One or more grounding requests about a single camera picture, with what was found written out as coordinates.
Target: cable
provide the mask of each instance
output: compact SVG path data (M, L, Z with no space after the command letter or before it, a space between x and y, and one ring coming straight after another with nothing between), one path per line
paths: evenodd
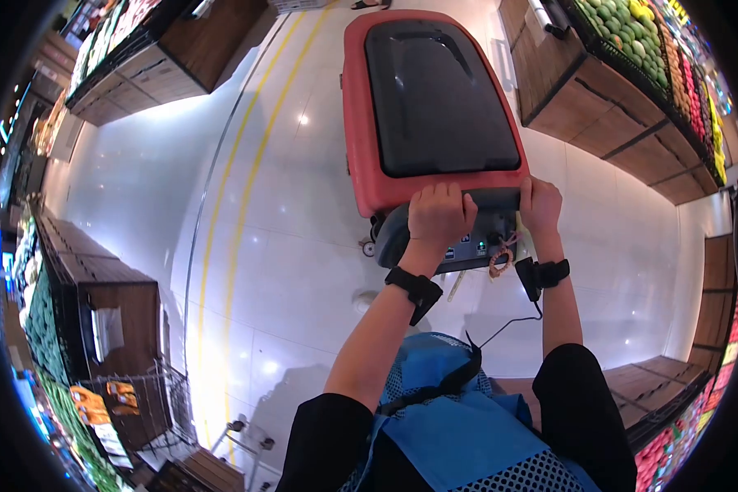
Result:
M482 343L482 344L481 344L480 346L478 346L478 348L479 348L479 349L482 349L482 348L484 348L484 345L486 345L487 343L489 343L489 342L490 342L490 340L492 340L493 338L495 338L496 336L498 336L498 335L499 335L499 334L501 333L501 331L502 331L502 330L505 330L505 329L506 329L506 327L507 327L507 326L508 326L509 324L513 323L514 321L527 321L527 320L532 320L532 321L538 321L538 320L541 320L541 318L542 318L542 317L543 317L544 315L543 315L543 314L541 314L541 308L539 308L539 307L538 307L538 302L537 302L537 301L533 301L533 305L534 305L534 306L536 306L536 310L538 311L538 318L534 318L534 317L528 317L528 318L515 318L514 320L509 320L509 321L508 321L508 322L507 322L506 324L504 324L504 325L503 325L503 327L502 327L502 328L501 328L500 330L498 330L498 331L495 331L495 334L494 334L494 335L492 335L491 337L489 337L489 338L488 338L488 339L486 340L486 342L483 342L483 343Z

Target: foot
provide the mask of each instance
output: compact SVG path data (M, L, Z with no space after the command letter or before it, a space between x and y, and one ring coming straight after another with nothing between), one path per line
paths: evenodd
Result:
M372 2L372 0L370 0L369 2L364 2L364 0L358 0L358 2L355 2L353 6L350 7L350 9L361 10L361 9L367 9L369 7L376 7L378 5L380 4L376 2Z

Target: polka dot fabric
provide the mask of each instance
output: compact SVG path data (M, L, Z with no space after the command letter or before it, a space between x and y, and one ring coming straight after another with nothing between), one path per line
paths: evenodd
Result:
M452 492L582 492L584 490L563 463L544 451L491 477L476 480Z

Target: black sleeve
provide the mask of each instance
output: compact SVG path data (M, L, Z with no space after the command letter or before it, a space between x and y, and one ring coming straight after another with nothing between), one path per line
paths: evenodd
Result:
M569 343L544 359L533 392L544 442L582 467L601 490L634 490L637 466L601 367L589 349Z
M367 451L372 421L369 408L340 394L299 405L276 491L339 490Z

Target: black wristband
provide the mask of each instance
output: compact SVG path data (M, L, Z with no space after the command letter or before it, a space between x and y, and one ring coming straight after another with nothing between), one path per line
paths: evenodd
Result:
M385 277L385 285L393 283L408 292L408 299L415 304L410 326L415 326L443 295L443 290L423 275L415 276L401 267L393 267Z

